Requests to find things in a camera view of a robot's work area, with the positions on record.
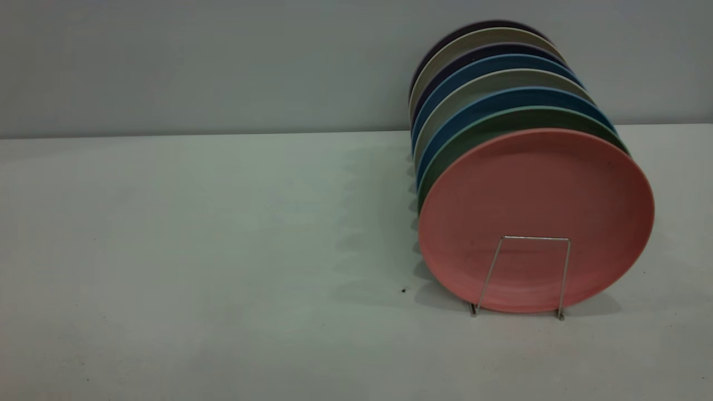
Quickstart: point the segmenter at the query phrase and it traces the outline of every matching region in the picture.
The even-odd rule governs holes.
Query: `blue plate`
[[[492,56],[503,56],[506,54],[527,54],[529,56],[542,57],[543,59],[547,59],[569,69],[569,66],[556,55],[530,44],[496,43],[478,47],[477,49],[465,53],[444,66],[426,84],[426,87],[421,92],[421,95],[418,98],[410,100],[410,102],[412,102],[409,103],[409,111],[411,113],[409,117],[411,118],[411,122],[414,122],[416,115],[418,115],[419,110],[421,110],[421,107],[429,95],[436,90],[436,87],[438,87],[441,82],[451,76],[451,74],[475,61],[483,60]]]
[[[458,113],[454,114],[437,130],[434,137],[431,138],[428,145],[426,145],[424,154],[421,160],[419,160],[419,167],[416,169],[416,187],[418,188],[419,185],[421,185],[421,179],[431,159],[452,136],[456,135],[474,121],[480,120],[492,113],[524,106],[552,106],[578,111],[604,124],[610,128],[612,132],[617,132],[612,123],[602,114],[597,106],[569,92],[540,86],[507,89],[493,93],[490,96],[486,96],[479,101],[467,105]]]
[[[424,126],[426,119],[431,115],[431,112],[436,108],[436,106],[449,94],[451,94],[451,92],[460,88],[465,83],[478,78],[479,76],[510,68],[534,68],[549,71],[551,73],[564,76],[582,86],[581,82],[579,82],[572,71],[562,67],[560,64],[538,56],[530,56],[526,54],[504,54],[476,61],[457,70],[445,81],[441,82],[436,90],[434,90],[425,100],[423,107],[418,111],[418,116],[414,121],[413,128],[411,128],[411,154],[414,154],[416,135],[421,131],[421,127]]]

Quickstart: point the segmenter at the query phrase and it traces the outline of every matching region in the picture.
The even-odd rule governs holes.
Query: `pink plate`
[[[653,222],[651,187],[631,157],[586,133],[537,128],[453,162],[424,202],[419,242],[438,281],[477,303],[503,235],[569,238],[566,307],[624,275]],[[482,307],[557,309],[566,250],[564,241],[504,240]]]

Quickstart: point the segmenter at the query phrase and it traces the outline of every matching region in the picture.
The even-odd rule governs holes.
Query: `stack of plates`
[[[569,238],[563,306],[619,279],[652,230],[651,187],[546,36],[512,21],[449,34],[409,94],[419,243],[436,278],[477,303],[504,235]],[[558,308],[566,244],[508,240],[483,308]]]

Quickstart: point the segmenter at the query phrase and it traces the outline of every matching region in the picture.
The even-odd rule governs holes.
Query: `wire plate stand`
[[[569,238],[559,238],[559,237],[523,237],[519,235],[503,235],[498,242],[498,247],[495,249],[495,255],[493,256],[493,262],[491,263],[491,268],[488,270],[488,275],[486,276],[486,281],[483,284],[483,290],[481,291],[481,297],[478,300],[478,304],[474,305],[470,303],[471,306],[471,316],[477,316],[481,311],[481,305],[483,304],[483,298],[486,295],[486,290],[488,289],[488,282],[490,281],[490,276],[495,268],[495,262],[498,259],[498,254],[500,253],[500,248],[504,240],[548,240],[548,241],[566,241],[567,242],[567,255],[565,256],[565,269],[562,273],[562,288],[560,289],[560,304],[557,308],[557,319],[564,320],[565,314],[562,309],[562,301],[565,298],[565,280],[567,279],[567,267],[570,262],[570,248],[572,247],[572,241]]]

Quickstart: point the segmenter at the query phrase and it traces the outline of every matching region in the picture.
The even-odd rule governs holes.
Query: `beige plate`
[[[426,85],[429,84],[431,79],[433,79],[433,77],[443,67],[447,66],[448,63],[471,50],[500,42],[521,43],[537,46],[542,50],[549,51],[564,61],[564,58],[560,52],[557,51],[554,45],[542,37],[522,29],[489,28],[472,32],[461,36],[460,38],[449,43],[447,46],[443,47],[431,58],[431,60],[429,60],[428,63],[426,63],[426,66],[423,70],[421,70],[419,77],[416,78],[414,90],[411,92],[411,96],[409,97],[409,115],[412,116],[414,114],[414,108],[416,107],[416,101],[419,99],[419,96],[426,88]]]
[[[487,95],[522,86],[544,86],[546,88],[560,89],[594,104],[594,101],[584,88],[564,76],[549,71],[532,68],[513,68],[479,76],[448,95],[426,119],[421,130],[416,135],[414,168],[418,170],[419,161],[426,149],[426,145],[450,117],[467,105]]]

